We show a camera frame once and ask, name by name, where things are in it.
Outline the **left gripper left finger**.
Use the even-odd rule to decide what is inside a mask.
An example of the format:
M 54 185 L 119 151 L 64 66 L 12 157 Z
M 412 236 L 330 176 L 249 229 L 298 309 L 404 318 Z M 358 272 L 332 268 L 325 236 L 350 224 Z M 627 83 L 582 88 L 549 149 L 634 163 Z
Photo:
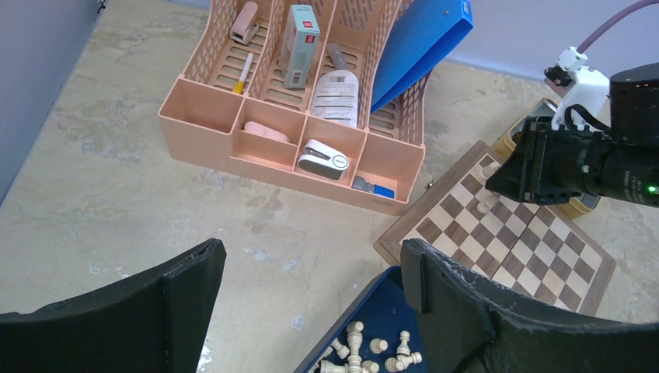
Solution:
M 156 267 L 1 316 L 3 372 L 195 372 L 226 251 L 209 239 Z

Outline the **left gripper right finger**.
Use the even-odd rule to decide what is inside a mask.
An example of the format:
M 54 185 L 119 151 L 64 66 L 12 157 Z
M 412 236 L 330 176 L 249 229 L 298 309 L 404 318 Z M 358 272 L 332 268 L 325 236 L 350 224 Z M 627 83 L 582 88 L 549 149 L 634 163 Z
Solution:
M 582 315 L 506 288 L 422 239 L 401 249 L 431 372 L 656 372 L 658 325 Z

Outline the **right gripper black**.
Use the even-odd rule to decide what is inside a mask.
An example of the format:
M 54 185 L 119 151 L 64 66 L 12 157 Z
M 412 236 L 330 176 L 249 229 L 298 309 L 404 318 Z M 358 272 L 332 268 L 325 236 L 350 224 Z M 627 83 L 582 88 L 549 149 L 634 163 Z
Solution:
M 590 126 L 551 127 L 550 117 L 526 119 L 517 146 L 486 181 L 485 187 L 513 201 L 564 204 L 589 196 L 581 175 L 585 153 L 594 139 Z

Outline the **light chess piece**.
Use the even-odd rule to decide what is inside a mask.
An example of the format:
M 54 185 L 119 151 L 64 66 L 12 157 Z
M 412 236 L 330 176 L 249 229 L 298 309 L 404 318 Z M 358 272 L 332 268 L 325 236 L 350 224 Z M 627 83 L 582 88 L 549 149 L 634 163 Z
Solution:
M 488 190 L 485 190 L 484 195 L 479 200 L 479 203 L 476 207 L 477 211 L 480 214 L 486 214 L 499 202 L 499 200 L 500 200 L 500 194 L 492 193 Z
M 477 173 L 478 180 L 485 183 L 499 168 L 500 164 L 498 162 L 491 162 Z

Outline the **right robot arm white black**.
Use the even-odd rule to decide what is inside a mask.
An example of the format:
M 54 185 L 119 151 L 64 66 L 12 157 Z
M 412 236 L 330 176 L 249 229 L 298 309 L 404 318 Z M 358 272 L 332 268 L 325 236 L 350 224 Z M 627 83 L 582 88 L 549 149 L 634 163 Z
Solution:
M 605 78 L 595 97 L 609 102 L 611 122 L 585 99 L 565 95 L 552 117 L 525 120 L 512 155 L 485 187 L 517 202 L 565 204 L 588 194 L 658 206 L 658 65 Z

